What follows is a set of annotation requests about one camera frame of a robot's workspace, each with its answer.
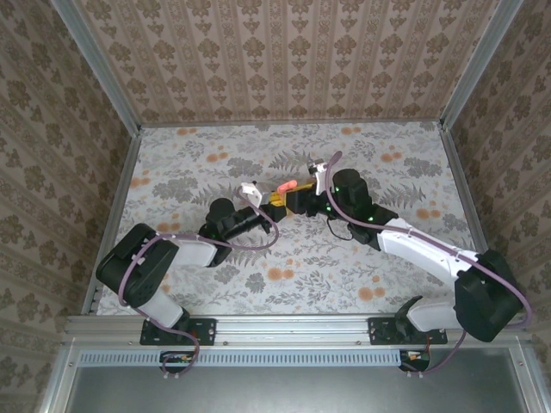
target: wire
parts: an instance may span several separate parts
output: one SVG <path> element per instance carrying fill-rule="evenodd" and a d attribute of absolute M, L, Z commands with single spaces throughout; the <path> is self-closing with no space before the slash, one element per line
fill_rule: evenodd
<path fill-rule="evenodd" d="M 187 354 L 174 354 L 174 353 L 173 353 L 173 354 L 167 354 L 167 355 L 163 358 L 163 363 L 161 364 L 161 370 L 163 370 L 163 373 L 164 373 L 164 377 L 165 377 L 165 378 L 168 377 L 168 373 L 169 373 L 169 372 L 166 371 L 166 363 L 168 363 L 168 361 L 169 361 L 170 359 L 176 359 L 176 358 L 178 358 L 178 357 L 182 358 L 182 357 L 185 357 L 185 356 L 187 356 Z M 179 375 L 180 373 L 181 373 L 181 374 L 184 374 L 184 372 L 186 371 L 186 368 L 184 368 L 181 372 L 178 372 L 178 373 L 176 373 L 176 374 L 178 374 L 178 375 Z"/>
<path fill-rule="evenodd" d="M 526 310 L 525 319 L 523 321 L 519 322 L 519 323 L 516 323 L 516 324 L 509 324 L 507 326 L 507 328 L 519 329 L 519 328 L 522 328 L 522 327 L 526 327 L 527 325 L 530 324 L 530 322 L 532 321 L 533 311 L 532 311 L 532 307 L 530 306 L 528 300 L 523 296 L 523 294 L 520 291 L 518 291 L 518 289 L 515 288 L 510 282 L 508 282 L 507 280 L 504 280 L 498 274 L 495 274 L 493 271 L 491 271 L 488 268 L 480 265 L 479 263 L 472 260 L 468 256 L 461 255 L 456 250 L 453 250 L 450 247 L 448 247 L 448 246 L 446 246 L 446 245 L 444 245 L 444 244 L 442 244 L 442 243 L 440 243 L 436 240 L 433 240 L 430 237 L 425 236 L 422 232 L 410 231 L 410 230 L 407 230 L 407 229 L 404 229 L 404 228 L 400 228 L 398 226 L 368 224 L 366 222 L 362 222 L 362 221 L 358 221 L 357 219 L 353 219 L 353 218 L 349 217 L 346 213 L 344 213 L 343 210 L 337 205 L 337 202 L 333 199 L 333 195 L 331 194 L 331 190 L 330 190 L 330 188 L 331 188 L 331 168 L 333 167 L 333 165 L 335 163 L 338 162 L 338 160 L 341 158 L 342 155 L 343 155 L 343 153 L 341 151 L 337 151 L 331 157 L 330 161 L 327 163 L 327 171 L 325 172 L 325 191 L 327 193 L 327 199 L 328 199 L 329 203 L 331 204 L 331 206 L 333 207 L 333 209 L 335 209 L 335 211 L 337 211 L 337 213 L 339 213 L 341 217 L 343 217 L 344 219 L 346 219 L 347 221 L 349 221 L 350 223 L 352 223 L 354 225 L 363 226 L 365 228 L 371 228 L 371 229 L 380 230 L 380 231 L 396 231 L 396 232 L 401 232 L 401 233 L 404 233 L 404 234 L 408 234 L 408 235 L 413 236 L 413 237 L 417 237 L 417 238 L 425 241 L 426 243 L 428 243 L 430 245 L 433 245 L 433 246 L 437 247 L 438 249 L 450 254 L 451 256 L 454 256 L 456 260 L 466 262 L 467 264 L 471 265 L 472 267 L 475 267 L 476 269 L 478 269 L 482 273 L 486 274 L 488 277 L 490 277 L 493 280 L 497 281 L 499 284 L 501 284 L 502 286 L 507 288 L 509 291 L 511 291 L 511 293 L 513 293 L 515 295 L 515 297 L 517 297 L 518 300 L 524 306 L 524 309 Z"/>
<path fill-rule="evenodd" d="M 427 333 L 427 347 L 424 348 L 424 352 L 427 353 L 430 356 L 430 337 L 429 337 L 429 333 Z"/>
<path fill-rule="evenodd" d="M 335 232 L 333 232 L 333 229 L 331 228 L 331 224 L 329 223 L 329 217 L 327 217 L 326 223 L 327 223 L 327 226 L 329 227 L 329 231 L 331 231 L 331 234 L 333 234 L 334 237 L 337 237 L 338 239 L 342 239 L 343 241 L 352 241 L 354 239 L 354 237 L 350 237 L 350 238 L 340 237 Z"/>
<path fill-rule="evenodd" d="M 274 228 L 274 239 L 272 239 L 269 243 L 267 243 L 265 245 L 247 246 L 247 245 L 236 245 L 236 244 L 233 244 L 233 243 L 225 243 L 225 242 L 222 242 L 222 241 L 216 241 L 216 240 L 213 240 L 213 239 L 210 239 L 210 238 L 205 238 L 205 237 L 201 237 L 199 235 L 192 235 L 192 234 L 157 234 L 155 237 L 150 239 L 141 248 L 141 250 L 139 250 L 138 254 L 136 254 L 134 259 L 132 260 L 132 262 L 128 266 L 127 271 L 122 276 L 122 280 L 121 280 L 121 283 L 119 285 L 119 291 L 118 291 L 118 294 L 117 294 L 118 298 L 119 298 L 119 304 L 121 304 L 122 306 L 127 306 L 127 302 L 124 300 L 124 290 L 127 286 L 128 279 L 132 275 L 133 270 L 136 268 L 136 265 L 138 265 L 138 261 L 141 259 L 142 256 L 144 256 L 144 254 L 147 252 L 148 249 L 150 249 L 155 243 L 157 243 L 158 241 L 160 241 L 162 239 L 187 239 L 187 240 L 192 240 L 192 241 L 196 240 L 196 241 L 202 241 L 202 242 L 205 242 L 205 243 L 212 243 L 212 244 L 215 244 L 215 245 L 222 245 L 224 247 L 230 247 L 230 248 L 233 248 L 235 250 L 247 250 L 247 251 L 265 250 L 265 249 L 271 247 L 272 245 L 274 245 L 277 242 L 277 240 L 279 239 L 279 236 L 280 236 L 279 228 L 277 227 L 276 222 L 267 213 L 265 213 L 261 208 L 255 206 L 249 200 L 247 200 L 241 194 L 240 189 L 238 189 L 238 191 L 237 191 L 237 197 L 240 198 L 241 200 L 243 200 L 245 202 L 245 204 L 247 204 L 249 207 L 251 207 L 252 210 L 255 213 L 258 213 L 259 215 L 261 215 L 264 219 L 266 219 L 271 224 L 272 228 Z M 197 361 L 197 358 L 199 357 L 200 346 L 199 346 L 199 342 L 197 341 L 197 339 L 195 337 L 193 337 L 192 335 L 190 335 L 189 333 L 185 332 L 185 331 L 174 330 L 174 329 L 171 329 L 169 327 L 166 327 L 166 326 L 162 325 L 159 321 L 149 317 L 146 313 L 144 313 L 139 308 L 134 308 L 134 310 L 136 312 L 138 312 L 138 314 L 144 316 L 150 323 L 155 325 L 155 327 L 157 327 L 158 329 L 164 330 L 168 333 L 178 334 L 180 336 L 187 337 L 188 339 L 190 339 L 193 342 L 193 344 L 195 346 L 195 352 L 194 352 L 193 358 L 191 359 L 189 364 L 180 372 L 180 374 L 187 373 L 189 371 L 189 369 L 195 364 L 195 362 Z M 163 373 L 168 373 L 166 371 L 165 365 L 166 365 L 166 362 L 163 363 Z"/>
<path fill-rule="evenodd" d="M 461 337 L 459 337 L 459 340 L 457 340 L 457 343 L 455 344 L 455 346 L 452 348 L 452 350 L 448 353 L 448 355 L 444 358 L 444 360 L 440 361 L 438 364 L 436 364 L 434 367 L 431 367 L 431 368 L 428 368 L 427 370 L 425 370 L 424 372 L 420 372 L 419 370 L 417 370 L 417 368 L 415 368 L 414 366 L 412 366 L 411 364 L 408 364 L 408 363 L 404 363 L 402 361 L 402 366 L 406 366 L 407 368 L 409 368 L 410 370 L 412 370 L 413 372 L 417 372 L 419 373 L 419 375 L 425 375 L 425 374 L 431 374 L 431 373 L 436 373 L 438 370 L 440 370 L 442 367 L 444 367 L 448 361 L 451 360 L 451 358 L 454 356 L 455 353 L 457 353 L 457 350 L 459 350 L 459 347 L 461 347 L 461 345 L 463 344 L 463 341 L 465 340 L 465 337 L 467 336 L 467 332 L 464 330 L 462 333 L 461 333 Z"/>
<path fill-rule="evenodd" d="M 423 372 L 423 374 L 431 374 L 436 373 L 438 370 L 440 370 L 448 361 L 451 360 L 451 358 L 454 356 L 455 353 L 457 353 L 457 350 L 459 350 L 459 347 L 463 344 L 463 341 L 465 340 L 465 337 L 467 336 L 467 332 L 464 330 L 461 334 L 461 337 L 459 337 L 459 340 L 457 340 L 457 343 L 452 348 L 452 350 L 449 352 L 449 354 L 446 356 L 446 358 L 442 361 L 440 361 L 438 364 L 436 364 L 434 367 L 430 367 L 427 370 Z"/>

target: orange object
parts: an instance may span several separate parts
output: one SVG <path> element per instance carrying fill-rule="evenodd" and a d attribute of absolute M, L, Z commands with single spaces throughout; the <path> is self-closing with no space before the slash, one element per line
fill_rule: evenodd
<path fill-rule="evenodd" d="M 285 182 L 279 187 L 277 187 L 277 193 L 279 195 L 285 194 L 287 191 L 290 191 L 291 189 L 295 189 L 298 186 L 298 183 L 296 180 L 292 180 L 289 182 Z"/>

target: patterned wall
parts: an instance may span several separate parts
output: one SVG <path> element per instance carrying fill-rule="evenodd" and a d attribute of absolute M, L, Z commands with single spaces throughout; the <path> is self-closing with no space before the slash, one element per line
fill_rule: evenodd
<path fill-rule="evenodd" d="M 78 0 L 145 124 L 432 118 L 497 0 Z"/>
<path fill-rule="evenodd" d="M 551 2 L 525 0 L 453 127 L 486 237 L 536 308 L 551 376 Z"/>
<path fill-rule="evenodd" d="M 129 137 L 48 1 L 0 2 L 0 411 L 40 400 Z"/>

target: floral tablecloth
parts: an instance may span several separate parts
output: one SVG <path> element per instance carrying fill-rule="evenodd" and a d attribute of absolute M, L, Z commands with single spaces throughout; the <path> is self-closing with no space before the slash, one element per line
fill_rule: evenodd
<path fill-rule="evenodd" d="M 197 232 L 210 202 L 235 200 L 241 182 L 304 182 L 309 160 L 340 150 L 335 170 L 359 170 L 375 202 L 443 241 L 474 248 L 435 122 L 157 128 L 141 137 L 118 240 L 139 222 Z M 332 226 L 349 235 L 344 223 Z M 205 315 L 396 311 L 414 295 L 451 293 L 401 258 L 333 237 L 321 216 L 287 217 L 280 228 L 270 250 L 234 250 L 217 268 L 191 268 L 176 256 L 161 287 Z M 234 242 L 269 237 L 257 229 Z M 97 313 L 132 310 L 104 287 Z"/>

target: aluminum frame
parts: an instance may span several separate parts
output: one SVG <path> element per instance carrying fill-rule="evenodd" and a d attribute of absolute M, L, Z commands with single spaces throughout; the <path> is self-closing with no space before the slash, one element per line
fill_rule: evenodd
<path fill-rule="evenodd" d="M 499 2 L 496 6 L 492 19 L 474 49 L 473 56 L 440 115 L 440 119 L 447 128 L 451 129 L 459 117 L 522 4 L 523 0 L 506 0 Z"/>
<path fill-rule="evenodd" d="M 97 251 L 94 270 L 92 271 L 88 290 L 84 296 L 82 310 L 80 311 L 81 314 L 88 314 L 92 312 L 93 304 L 95 304 L 96 300 L 99 299 L 96 295 L 101 295 L 101 283 L 96 278 L 96 269 L 103 257 L 105 257 L 115 245 L 115 239 L 117 237 L 117 233 L 119 232 L 119 224 L 121 223 L 124 205 L 127 200 L 128 189 L 130 188 L 134 166 L 138 161 L 140 145 L 141 137 L 137 136 L 131 140 L 130 146 L 128 147 L 127 158 L 125 159 L 124 166 L 122 167 L 121 178 L 119 179 L 119 185 L 117 186 L 117 190 L 115 192 L 111 212 L 109 213 L 109 218 L 107 224 L 105 225 L 102 243 L 100 243 L 100 248 Z"/>
<path fill-rule="evenodd" d="M 451 169 L 452 176 L 454 177 L 455 186 L 457 187 L 457 193 L 463 206 L 463 212 L 467 220 L 468 229 L 471 231 L 473 237 L 474 247 L 478 252 L 486 252 L 488 250 L 488 243 L 486 237 L 482 231 L 482 225 L 480 224 L 479 215 L 476 212 L 474 206 L 473 197 L 471 191 L 468 188 L 467 178 L 465 172 L 461 166 L 461 160 L 459 154 L 455 148 L 454 140 L 449 128 L 442 125 L 438 126 L 440 132 L 440 138 L 448 157 L 449 168 Z"/>
<path fill-rule="evenodd" d="M 369 317 L 388 317 L 388 314 L 312 315 L 312 316 L 212 316 L 217 319 L 217 337 L 210 352 L 227 350 L 346 350 L 408 349 L 423 346 L 371 346 L 368 338 Z M 88 349 L 125 350 L 139 352 L 141 316 L 76 316 L 70 317 L 54 366 L 52 379 L 46 389 L 40 413 L 64 412 L 77 374 L 77 362 Z M 453 348 L 461 332 L 451 330 L 446 345 L 434 348 Z M 529 334 L 504 330 L 493 342 L 484 343 L 468 336 L 464 348 L 508 348 L 515 365 L 518 383 L 530 413 L 549 412 L 547 389 L 541 371 L 535 364 Z M 191 350 L 190 346 L 147 346 L 147 349 Z"/>

